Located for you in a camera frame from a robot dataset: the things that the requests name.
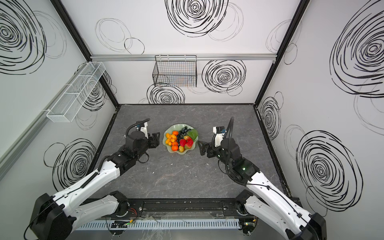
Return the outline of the green wavy fruit bowl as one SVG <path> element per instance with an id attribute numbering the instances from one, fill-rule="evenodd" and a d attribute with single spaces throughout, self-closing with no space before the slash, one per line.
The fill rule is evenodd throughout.
<path id="1" fill-rule="evenodd" d="M 173 125 L 173 126 L 169 127 L 169 128 L 164 132 L 164 136 L 163 136 L 163 139 L 162 139 L 162 143 L 163 143 L 163 145 L 167 148 L 167 150 L 168 150 L 169 153 L 178 153 L 179 155 L 184 155 L 186 152 L 191 151 L 191 150 L 194 150 L 195 147 L 197 146 L 197 141 L 198 141 L 199 137 L 198 137 L 197 141 L 194 142 L 193 147 L 192 147 L 191 149 L 185 149 L 185 151 L 182 152 L 182 153 L 179 152 L 179 149 L 178 149 L 177 151 L 172 151 L 172 146 L 169 146 L 168 144 L 165 143 L 166 140 L 167 140 L 166 133 L 169 133 L 169 134 L 171 135 L 171 137 L 173 137 L 173 136 L 175 136 L 175 135 L 172 134 L 173 131 L 179 131 L 179 130 L 181 130 L 181 129 L 184 128 L 184 127 L 187 127 L 187 128 L 190 128 L 190 129 L 195 129 L 194 127 L 189 126 L 189 125 L 187 125 L 187 124 L 176 124 L 176 125 Z"/>

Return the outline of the dark fake grape bunch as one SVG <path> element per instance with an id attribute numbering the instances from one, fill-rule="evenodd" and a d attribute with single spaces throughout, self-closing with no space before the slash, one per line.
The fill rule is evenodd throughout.
<path id="1" fill-rule="evenodd" d="M 197 141 L 199 133 L 196 129 L 190 129 L 187 127 L 182 128 L 178 131 L 176 141 L 179 143 L 181 139 L 185 139 L 185 137 L 191 138 L 194 142 Z"/>

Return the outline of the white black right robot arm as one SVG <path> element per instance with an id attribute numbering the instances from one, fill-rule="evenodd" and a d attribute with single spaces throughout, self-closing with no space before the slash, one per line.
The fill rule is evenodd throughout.
<path id="1" fill-rule="evenodd" d="M 248 188 L 250 196 L 240 204 L 246 213 L 272 227 L 286 240 L 325 240 L 327 224 L 318 213 L 311 214 L 295 203 L 251 161 L 242 156 L 234 139 L 223 138 L 219 144 L 198 141 L 201 155 L 216 157 L 235 183 Z"/>

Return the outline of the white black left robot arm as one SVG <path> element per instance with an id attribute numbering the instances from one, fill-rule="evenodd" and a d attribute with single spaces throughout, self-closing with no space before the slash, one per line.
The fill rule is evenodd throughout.
<path id="1" fill-rule="evenodd" d="M 77 228 L 98 218 L 125 217 L 132 211 L 128 199 L 119 191 L 85 204 L 104 185 L 132 168 L 148 149 L 160 145 L 160 133 L 152 135 L 134 131 L 117 152 L 104 157 L 99 167 L 72 186 L 50 196 L 41 195 L 35 202 L 27 226 L 39 240 L 64 240 Z"/>

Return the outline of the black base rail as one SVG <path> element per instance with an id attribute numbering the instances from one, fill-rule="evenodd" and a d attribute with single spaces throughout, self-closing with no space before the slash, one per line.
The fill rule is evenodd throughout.
<path id="1" fill-rule="evenodd" d="M 236 199 L 129 199 L 138 215 L 149 212 L 219 212 L 236 215 Z"/>

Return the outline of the white mesh wall shelf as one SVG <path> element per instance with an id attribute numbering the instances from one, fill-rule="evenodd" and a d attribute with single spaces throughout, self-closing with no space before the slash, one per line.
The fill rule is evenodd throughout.
<path id="1" fill-rule="evenodd" d="M 48 110 L 47 118 L 54 123 L 70 123 L 81 109 L 96 112 L 106 101 L 106 92 L 99 80 L 106 68 L 102 62 L 88 62 L 74 74 L 63 94 Z"/>

